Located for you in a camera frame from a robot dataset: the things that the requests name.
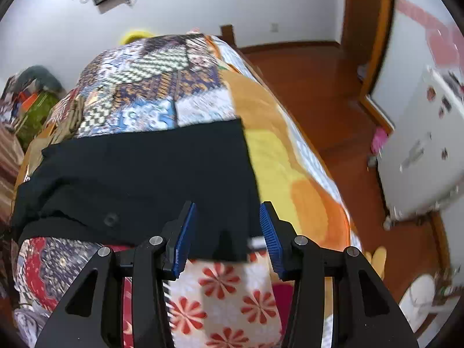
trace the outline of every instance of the bedspread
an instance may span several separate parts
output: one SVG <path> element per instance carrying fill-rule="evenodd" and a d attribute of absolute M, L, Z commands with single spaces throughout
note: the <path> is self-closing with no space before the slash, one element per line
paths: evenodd
<path fill-rule="evenodd" d="M 291 117 L 241 57 L 219 39 L 199 34 L 164 36 L 105 51 L 85 68 L 76 88 L 55 106 L 47 124 L 64 119 L 78 95 L 85 99 L 85 106 L 77 139 L 240 116 L 261 200 L 272 201 L 281 219 L 323 247 L 343 250 L 350 244 L 350 234 L 352 244 L 359 247 L 336 185 Z M 26 176 L 27 161 L 20 182 Z M 17 312 L 48 317 L 99 247 L 69 239 L 26 240 L 16 266 L 22 303 Z M 180 278 L 166 287 L 176 346 L 265 348 L 278 344 L 282 331 L 274 281 L 265 251 L 250 254 L 242 264 L 189 260 Z M 130 295 L 131 279 L 126 278 L 125 347 L 133 346 Z M 330 294 L 326 300 L 329 305 Z M 323 346 L 330 344 L 330 314 L 328 307 Z M 22 331 L 31 332 L 30 345 L 36 339 L 33 331 L 43 325 L 38 320 L 34 324 L 30 314 L 21 319 Z"/>

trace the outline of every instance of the triangular cutout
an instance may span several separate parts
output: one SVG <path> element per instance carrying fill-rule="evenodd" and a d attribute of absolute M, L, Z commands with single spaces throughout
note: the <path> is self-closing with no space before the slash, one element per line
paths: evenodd
<path fill-rule="evenodd" d="M 89 317 L 92 312 L 93 293 L 97 284 L 98 272 L 92 271 L 84 280 L 74 297 L 66 306 L 66 313 Z"/>
<path fill-rule="evenodd" d="M 359 271 L 359 282 L 363 294 L 364 314 L 369 317 L 388 314 L 390 308 L 387 302 L 382 298 L 365 271 Z"/>

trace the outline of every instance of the black fabric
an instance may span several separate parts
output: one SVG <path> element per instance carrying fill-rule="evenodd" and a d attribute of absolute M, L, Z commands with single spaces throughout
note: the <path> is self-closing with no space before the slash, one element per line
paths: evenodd
<path fill-rule="evenodd" d="M 259 197 L 240 120 L 72 139 L 47 147 L 18 188 L 19 245 L 32 237 L 137 245 L 197 204 L 190 258 L 244 261 L 262 235 Z"/>

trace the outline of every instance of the silver bolt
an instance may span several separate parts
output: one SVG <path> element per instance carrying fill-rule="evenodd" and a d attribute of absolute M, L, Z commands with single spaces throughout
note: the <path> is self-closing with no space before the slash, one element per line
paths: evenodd
<path fill-rule="evenodd" d="M 159 244 L 161 244 L 163 242 L 163 237 L 160 237 L 160 236 L 154 236 L 152 238 L 150 238 L 150 244 L 154 245 L 154 246 L 157 246 Z"/>
<path fill-rule="evenodd" d="M 102 247 L 100 250 L 98 250 L 98 254 L 101 257 L 106 257 L 111 252 L 111 249 L 109 247 Z"/>
<path fill-rule="evenodd" d="M 359 255 L 359 250 L 358 250 L 356 247 L 354 247 L 354 246 L 349 246 L 349 247 L 347 248 L 347 253 L 348 253 L 348 255 L 350 255 L 351 257 L 356 257 L 356 256 Z"/>
<path fill-rule="evenodd" d="M 308 243 L 308 239 L 305 236 L 296 236 L 294 241 L 297 245 L 300 246 L 304 246 Z"/>

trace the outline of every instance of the wooden floor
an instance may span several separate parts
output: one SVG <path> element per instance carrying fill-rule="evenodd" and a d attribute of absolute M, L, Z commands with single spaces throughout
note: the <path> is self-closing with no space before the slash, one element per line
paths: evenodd
<path fill-rule="evenodd" d="M 267 50 L 247 55 L 298 121 L 337 183 L 363 248 L 387 248 L 384 283 L 399 301 L 422 273 L 439 269 L 430 225 L 386 232 L 377 173 L 366 160 L 375 124 L 357 102 L 356 67 L 336 47 Z"/>

